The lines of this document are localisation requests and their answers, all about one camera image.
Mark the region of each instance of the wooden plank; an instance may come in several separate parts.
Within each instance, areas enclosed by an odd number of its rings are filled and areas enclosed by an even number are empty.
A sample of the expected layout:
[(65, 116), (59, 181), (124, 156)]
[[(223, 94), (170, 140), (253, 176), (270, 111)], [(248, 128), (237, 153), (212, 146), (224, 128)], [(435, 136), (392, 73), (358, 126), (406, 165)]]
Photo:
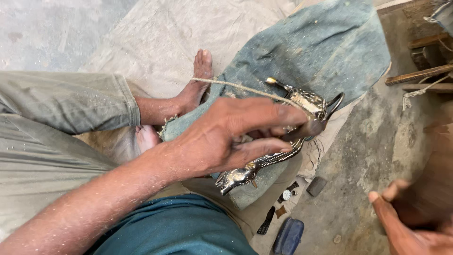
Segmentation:
[[(403, 84), (403, 90), (405, 91), (415, 91), (419, 89), (426, 88), (429, 83), (422, 83), (422, 84)], [(432, 91), (436, 93), (453, 93), (453, 83), (438, 83), (434, 86), (430, 87), (426, 91)]]
[(445, 39), (448, 37), (448, 33), (441, 33), (439, 35), (427, 36), (421, 39), (413, 40), (407, 44), (409, 49), (415, 49), (423, 46), (433, 45), (439, 43), (440, 39)]
[(391, 85), (395, 85), (398, 83), (403, 83), (403, 82), (408, 82), (408, 81), (425, 78), (428, 76), (435, 76), (435, 75), (443, 74), (443, 73), (449, 72), (451, 70), (453, 70), (453, 64), (446, 64), (446, 65), (438, 66), (435, 68), (418, 71), (415, 73), (389, 77), (386, 79), (385, 84), (387, 86), (391, 86)]
[(388, 3), (376, 6), (376, 11), (378, 15), (384, 15), (395, 10), (406, 7), (414, 7), (429, 2), (430, 0), (393, 0)]

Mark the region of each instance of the small metal piece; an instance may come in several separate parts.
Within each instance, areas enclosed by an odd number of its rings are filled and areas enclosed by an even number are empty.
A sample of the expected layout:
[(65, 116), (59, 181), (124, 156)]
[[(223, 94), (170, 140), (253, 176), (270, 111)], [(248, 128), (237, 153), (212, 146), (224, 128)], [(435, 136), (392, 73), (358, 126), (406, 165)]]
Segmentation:
[[(307, 113), (309, 121), (300, 127), (286, 127), (289, 132), (282, 137), (282, 140), (291, 144), (292, 150), (290, 152), (265, 155), (249, 162), (243, 168), (220, 173), (216, 179), (216, 186), (220, 187), (222, 195), (228, 194), (234, 187), (251, 182), (253, 186), (257, 188), (254, 181), (256, 173), (263, 167), (285, 161), (299, 153), (304, 141), (313, 139), (315, 135), (325, 129), (327, 121), (338, 109), (338, 106), (344, 98), (344, 93), (339, 93), (332, 101), (326, 102), (326, 100), (315, 93), (296, 89), (291, 85), (282, 84), (274, 77), (268, 77), (266, 82), (270, 85), (276, 84), (284, 88), (287, 91), (285, 97), (298, 104)], [(328, 112), (328, 107), (335, 102), (337, 102), (335, 106)]]

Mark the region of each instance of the fingernail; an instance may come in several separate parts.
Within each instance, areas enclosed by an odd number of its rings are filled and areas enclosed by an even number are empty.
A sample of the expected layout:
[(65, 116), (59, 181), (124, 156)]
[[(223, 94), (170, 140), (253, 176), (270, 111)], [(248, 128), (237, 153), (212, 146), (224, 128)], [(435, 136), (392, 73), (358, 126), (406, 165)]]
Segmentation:
[(370, 203), (373, 203), (378, 198), (379, 193), (377, 193), (376, 191), (371, 191), (370, 193), (368, 193), (368, 201), (370, 201)]

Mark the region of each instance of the rope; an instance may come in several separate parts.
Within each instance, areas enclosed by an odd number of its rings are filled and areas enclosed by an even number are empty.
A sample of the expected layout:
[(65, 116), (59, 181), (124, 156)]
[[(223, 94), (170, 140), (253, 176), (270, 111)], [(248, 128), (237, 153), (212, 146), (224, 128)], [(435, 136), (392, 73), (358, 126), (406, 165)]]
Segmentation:
[(235, 87), (235, 88), (240, 88), (240, 89), (243, 89), (243, 90), (247, 90), (247, 91), (250, 91), (250, 92), (265, 96), (265, 97), (269, 97), (269, 98), (273, 98), (273, 99), (276, 99), (276, 100), (280, 100), (280, 101), (288, 103), (288, 104), (290, 104), (290, 105), (292, 105), (292, 106), (294, 106), (296, 108), (300, 108), (299, 105), (297, 105), (293, 101), (288, 100), (286, 98), (282, 98), (282, 97), (279, 97), (279, 96), (276, 96), (276, 95), (268, 94), (266, 92), (262, 92), (262, 91), (259, 91), (259, 90), (253, 89), (253, 88), (249, 88), (249, 87), (246, 87), (246, 86), (242, 86), (242, 85), (239, 85), (239, 84), (236, 84), (236, 83), (209, 80), (209, 79), (201, 79), (201, 78), (191, 78), (191, 80), (200, 81), (200, 82), (207, 82), (207, 83), (217, 83), (217, 84), (229, 85), (229, 86), (232, 86), (232, 87)]
[(430, 87), (438, 84), (439, 82), (445, 80), (446, 78), (448, 78), (448, 75), (433, 82), (432, 84), (430, 84), (429, 86), (423, 88), (423, 89), (420, 89), (420, 90), (416, 90), (416, 91), (412, 91), (412, 92), (409, 92), (409, 93), (406, 93), (403, 95), (403, 112), (404, 110), (406, 110), (406, 107), (407, 108), (410, 108), (412, 106), (412, 104), (410, 103), (410, 99), (409, 97), (415, 97), (416, 95), (423, 95), (426, 93), (426, 90), (429, 89)]
[(439, 39), (439, 42), (442, 44), (443, 47), (445, 47), (447, 50), (453, 52), (453, 49), (450, 49), (449, 47), (447, 47), (447, 45), (445, 45), (445, 44), (443, 43), (443, 41), (440, 39), (439, 35), (437, 35), (437, 39)]

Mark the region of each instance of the brass tip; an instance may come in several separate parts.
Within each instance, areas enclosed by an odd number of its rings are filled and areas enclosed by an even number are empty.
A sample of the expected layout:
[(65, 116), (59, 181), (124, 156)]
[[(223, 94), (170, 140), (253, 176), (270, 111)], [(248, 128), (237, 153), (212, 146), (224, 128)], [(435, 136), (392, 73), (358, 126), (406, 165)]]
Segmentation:
[(268, 78), (266, 79), (266, 82), (267, 82), (268, 84), (276, 84), (276, 83), (277, 83), (277, 79), (274, 78), (274, 77), (268, 77)]

